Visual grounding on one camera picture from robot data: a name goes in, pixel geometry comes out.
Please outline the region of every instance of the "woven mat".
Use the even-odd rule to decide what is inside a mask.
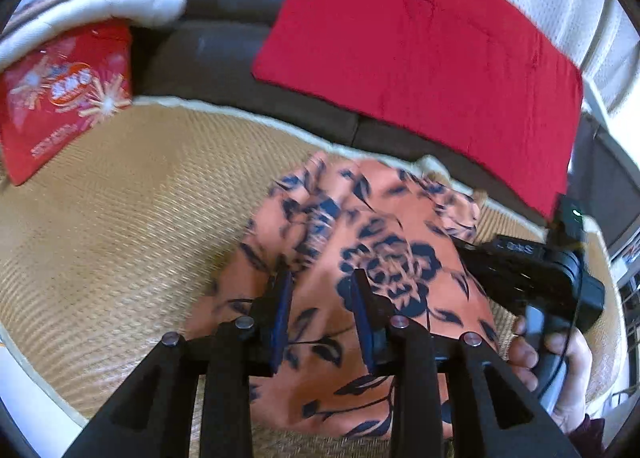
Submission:
[[[243,118],[134,106],[0,191],[0,323],[91,417],[162,333],[180,329],[269,182],[315,146]],[[526,228],[483,209],[479,239]],[[502,351],[511,315],[495,310]],[[199,434],[199,405],[193,437]],[[255,455],[386,456],[377,441],[254,429]]]

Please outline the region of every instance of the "metal bolt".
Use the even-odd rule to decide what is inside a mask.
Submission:
[[[167,332],[162,336],[162,344],[165,346],[176,346],[180,342],[180,334],[178,332]]]
[[[462,340],[469,346],[479,346],[482,344],[482,337],[476,332],[467,332],[462,336]]]
[[[404,315],[395,315],[391,318],[391,326],[394,328],[406,328],[409,320]]]
[[[248,315],[243,315],[236,319],[236,328],[241,330],[248,330],[249,328],[254,327],[254,318],[249,317]]]

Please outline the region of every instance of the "orange oval logo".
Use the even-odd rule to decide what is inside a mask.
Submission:
[[[51,83],[49,101],[56,106],[66,106],[89,90],[93,80],[91,67],[85,63],[73,63]]]

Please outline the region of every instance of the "orange floral fabric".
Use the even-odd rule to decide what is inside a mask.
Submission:
[[[230,263],[187,323],[189,337],[248,313],[281,261],[294,277],[289,344],[272,378],[250,380],[252,417],[271,427],[329,436],[390,434],[393,377],[362,362],[349,278],[363,268],[373,291],[431,331],[478,332],[495,346],[479,283],[450,236],[470,240],[478,206],[442,184],[375,160],[328,165],[318,153],[275,182]],[[440,380],[445,435],[447,394]]]

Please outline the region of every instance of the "red bag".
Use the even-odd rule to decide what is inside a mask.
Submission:
[[[129,27],[122,20],[70,30],[0,78],[0,144],[20,185],[83,131],[130,104]]]

